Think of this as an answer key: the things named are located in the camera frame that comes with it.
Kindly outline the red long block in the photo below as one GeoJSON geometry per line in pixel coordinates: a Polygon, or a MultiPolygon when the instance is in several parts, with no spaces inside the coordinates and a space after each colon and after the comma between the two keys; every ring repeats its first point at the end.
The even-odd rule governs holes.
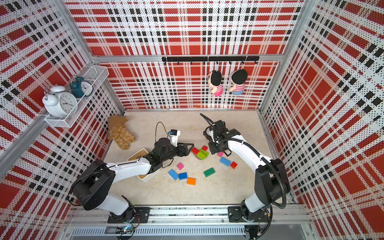
{"type": "Polygon", "coordinates": [[[199,151],[197,148],[193,148],[193,149],[192,149],[192,153],[193,153],[194,155],[198,155],[198,154],[200,153],[200,151],[199,151]]]}

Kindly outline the lime block small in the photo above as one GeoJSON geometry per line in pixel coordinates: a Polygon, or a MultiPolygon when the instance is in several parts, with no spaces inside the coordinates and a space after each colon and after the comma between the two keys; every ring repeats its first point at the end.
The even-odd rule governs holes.
{"type": "Polygon", "coordinates": [[[199,160],[204,160],[206,158],[206,155],[202,152],[199,152],[196,157],[199,159],[199,160]]]}

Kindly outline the lime long block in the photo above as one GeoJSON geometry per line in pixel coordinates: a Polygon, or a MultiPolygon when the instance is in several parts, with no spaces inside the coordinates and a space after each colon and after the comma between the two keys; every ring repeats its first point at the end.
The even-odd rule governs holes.
{"type": "Polygon", "coordinates": [[[204,156],[204,158],[207,158],[209,156],[209,153],[203,149],[200,149],[201,156],[204,156]]]}

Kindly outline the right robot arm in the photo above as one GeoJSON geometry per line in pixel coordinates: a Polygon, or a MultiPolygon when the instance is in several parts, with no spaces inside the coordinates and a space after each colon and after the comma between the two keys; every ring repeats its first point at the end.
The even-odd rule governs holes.
{"type": "Polygon", "coordinates": [[[252,222],[260,214],[271,215],[273,206],[285,209],[291,187],[282,160],[265,156],[248,143],[239,131],[229,130],[225,122],[213,122],[203,114],[200,116],[209,124],[203,135],[209,140],[211,153],[235,153],[255,174],[254,193],[241,202],[240,217],[252,222]]]}

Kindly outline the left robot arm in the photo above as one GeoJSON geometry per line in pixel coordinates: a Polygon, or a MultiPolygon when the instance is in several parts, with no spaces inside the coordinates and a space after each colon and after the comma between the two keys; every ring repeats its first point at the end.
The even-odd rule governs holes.
{"type": "Polygon", "coordinates": [[[110,193],[111,186],[131,177],[155,173],[163,167],[163,162],[174,157],[186,157],[193,148],[194,144],[173,145],[170,139],[160,138],[151,152],[137,160],[108,164],[96,160],[74,181],[69,193],[76,196],[86,211],[101,209],[110,212],[109,223],[127,223],[138,213],[126,197],[110,193]]]}

